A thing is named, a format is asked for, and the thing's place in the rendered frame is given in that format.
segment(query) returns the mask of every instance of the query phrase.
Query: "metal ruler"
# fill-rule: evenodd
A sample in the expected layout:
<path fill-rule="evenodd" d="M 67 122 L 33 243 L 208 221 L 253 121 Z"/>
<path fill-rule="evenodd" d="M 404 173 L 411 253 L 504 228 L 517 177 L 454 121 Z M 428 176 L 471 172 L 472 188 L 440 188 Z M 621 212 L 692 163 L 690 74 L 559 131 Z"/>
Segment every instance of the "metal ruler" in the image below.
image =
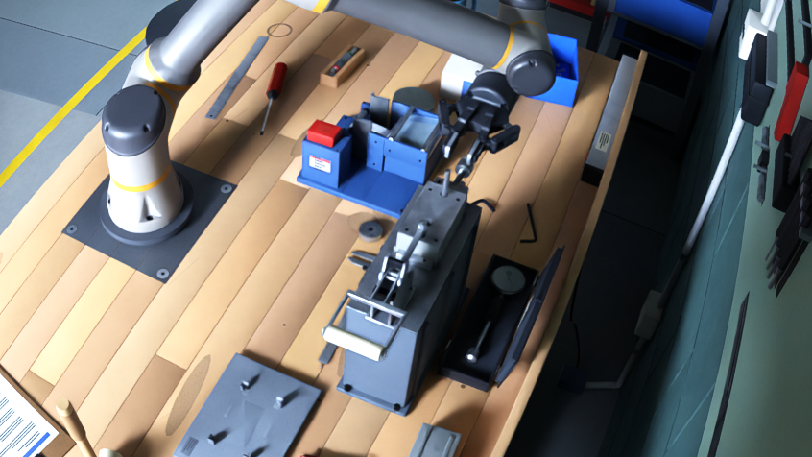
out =
<path fill-rule="evenodd" d="M 231 98 L 231 94 L 234 93 L 234 89 L 237 88 L 237 85 L 240 84 L 240 81 L 242 81 L 243 77 L 246 76 L 248 69 L 251 68 L 251 64 L 256 59 L 256 56 L 259 55 L 259 52 L 262 51 L 262 47 L 265 46 L 265 43 L 267 42 L 267 36 L 260 36 L 256 39 L 251 47 L 251 50 L 243 58 L 243 61 L 240 62 L 240 66 L 234 70 L 234 73 L 231 75 L 231 79 L 228 80 L 226 87 L 223 87 L 223 91 L 217 96 L 217 100 L 214 101 L 214 105 L 211 106 L 211 109 L 205 116 L 206 118 L 217 119 L 217 116 L 220 115 L 220 111 L 223 110 L 223 107 L 226 106 L 228 99 Z"/>

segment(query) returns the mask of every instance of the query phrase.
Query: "yellow floor line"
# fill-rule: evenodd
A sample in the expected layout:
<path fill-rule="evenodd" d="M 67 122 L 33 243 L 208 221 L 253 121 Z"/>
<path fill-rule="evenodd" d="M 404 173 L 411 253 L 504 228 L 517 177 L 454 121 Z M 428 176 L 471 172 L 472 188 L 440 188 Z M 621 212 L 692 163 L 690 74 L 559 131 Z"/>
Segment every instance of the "yellow floor line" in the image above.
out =
<path fill-rule="evenodd" d="M 95 87 L 96 84 L 100 83 L 105 78 L 105 76 L 107 76 L 107 73 L 109 73 L 113 68 L 115 68 L 115 66 L 118 65 L 119 62 L 121 62 L 121 60 L 123 60 L 124 57 L 127 56 L 127 54 L 129 54 L 133 49 L 135 49 L 135 46 L 137 46 L 141 41 L 144 40 L 146 34 L 147 28 L 145 27 L 144 29 L 141 30 L 141 32 L 138 33 L 138 35 L 136 35 L 133 39 L 130 40 L 129 43 L 127 43 L 127 46 L 122 48 L 121 51 L 119 51 L 118 53 L 116 53 L 115 56 L 113 56 L 112 59 L 110 59 L 107 63 L 105 63 L 105 66 L 103 66 L 102 69 L 97 71 L 96 74 L 93 75 L 93 78 L 90 78 L 90 80 L 87 83 L 85 83 L 81 89 L 79 89 L 79 92 L 76 92 L 76 94 L 74 94 L 74 96 L 71 97 L 71 99 L 68 100 L 68 102 L 59 111 L 57 111 L 56 114 L 54 114 L 54 117 L 52 117 L 51 120 L 48 121 L 47 124 L 45 124 L 45 127 L 43 127 L 42 130 L 40 130 L 36 135 L 34 135 L 34 138 L 32 138 L 32 140 L 29 141 L 27 145 L 25 145 L 25 148 L 23 148 L 23 150 L 20 151 L 20 154 L 18 154 L 14 158 L 14 160 L 12 160 L 12 163 L 10 163 L 9 166 L 7 166 L 2 173 L 0 173 L 0 187 L 3 187 L 3 184 L 5 184 L 6 181 L 9 180 L 9 178 L 14 174 L 14 172 L 17 171 L 17 168 L 19 168 L 20 165 L 23 164 L 23 162 L 28 158 L 28 156 L 31 155 L 34 149 L 36 149 L 39 146 L 39 144 L 42 143 L 42 141 L 44 141 L 49 134 L 51 134 L 51 132 L 57 127 L 57 125 L 59 125 L 60 122 L 62 122 L 62 119 L 67 117 L 68 113 L 73 108 L 75 108 L 76 105 L 78 105 L 79 102 L 81 102 L 82 99 L 85 96 L 87 96 L 87 94 L 90 93 L 91 90 L 93 90 L 93 87 Z"/>

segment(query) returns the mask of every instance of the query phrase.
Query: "wooden box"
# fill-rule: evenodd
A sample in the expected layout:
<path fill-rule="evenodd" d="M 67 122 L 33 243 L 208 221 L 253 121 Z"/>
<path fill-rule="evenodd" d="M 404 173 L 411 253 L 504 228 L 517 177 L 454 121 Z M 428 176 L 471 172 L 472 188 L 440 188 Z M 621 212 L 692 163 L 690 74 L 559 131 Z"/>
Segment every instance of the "wooden box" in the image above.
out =
<path fill-rule="evenodd" d="M 353 45 L 350 44 L 349 46 L 344 48 L 341 54 L 339 54 L 329 65 L 327 65 L 324 71 L 322 71 L 320 80 L 321 84 L 324 84 L 328 87 L 332 87 L 334 89 L 338 88 L 338 86 L 341 85 L 341 83 L 343 83 L 346 80 L 346 78 L 349 75 L 351 75 L 353 71 L 355 71 L 356 68 L 358 68 L 358 65 L 360 65 L 361 62 L 364 61 L 366 53 L 364 52 L 363 49 L 358 48 L 358 52 L 355 53 L 355 56 L 352 56 L 352 59 L 350 59 L 347 63 L 345 63 L 345 65 L 341 67 L 341 69 L 334 76 L 330 76 L 330 68 L 332 68 L 333 65 L 335 65 L 336 62 L 339 61 L 341 57 L 344 56 L 344 54 L 349 52 L 349 50 L 352 49 L 352 47 Z"/>

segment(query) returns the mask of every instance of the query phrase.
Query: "document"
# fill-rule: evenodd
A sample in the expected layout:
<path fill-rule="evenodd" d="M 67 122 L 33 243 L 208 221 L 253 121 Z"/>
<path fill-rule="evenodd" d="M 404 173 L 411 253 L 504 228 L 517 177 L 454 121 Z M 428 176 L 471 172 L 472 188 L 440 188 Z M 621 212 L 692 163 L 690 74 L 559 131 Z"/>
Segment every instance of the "document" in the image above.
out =
<path fill-rule="evenodd" d="M 57 430 L 0 376 L 0 457 L 34 457 Z"/>

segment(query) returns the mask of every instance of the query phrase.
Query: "clipboard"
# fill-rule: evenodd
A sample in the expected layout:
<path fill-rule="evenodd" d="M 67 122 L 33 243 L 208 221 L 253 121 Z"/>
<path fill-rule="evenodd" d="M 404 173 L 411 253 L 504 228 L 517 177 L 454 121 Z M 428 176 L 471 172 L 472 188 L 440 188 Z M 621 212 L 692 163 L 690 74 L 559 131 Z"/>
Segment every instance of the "clipboard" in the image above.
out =
<path fill-rule="evenodd" d="M 54 440 L 51 443 L 49 443 L 41 452 L 39 452 L 38 455 L 41 455 L 43 457 L 64 457 L 65 454 L 67 454 L 68 451 L 74 445 L 76 445 L 76 442 L 74 442 L 73 439 L 71 439 L 71 437 L 67 434 L 67 432 L 65 432 L 64 428 L 62 428 L 60 423 L 54 421 L 54 419 L 51 417 L 50 414 L 45 413 L 42 407 L 39 404 L 37 404 L 36 401 L 34 401 L 31 398 L 31 396 L 29 396 L 28 393 L 25 392 L 20 387 L 17 381 L 15 381 L 8 373 L 6 373 L 6 370 L 4 370 L 3 367 L 0 367 L 0 375 L 2 375 L 3 378 L 6 381 L 8 381 L 9 384 L 12 385 L 12 387 L 14 387 L 14 389 L 23 397 L 23 399 L 25 399 L 28 402 L 28 404 L 34 407 L 35 411 L 37 411 L 46 421 L 48 421 L 48 423 L 51 424 L 52 427 L 54 427 L 54 429 L 57 430 L 58 433 L 57 437 L 54 438 Z"/>

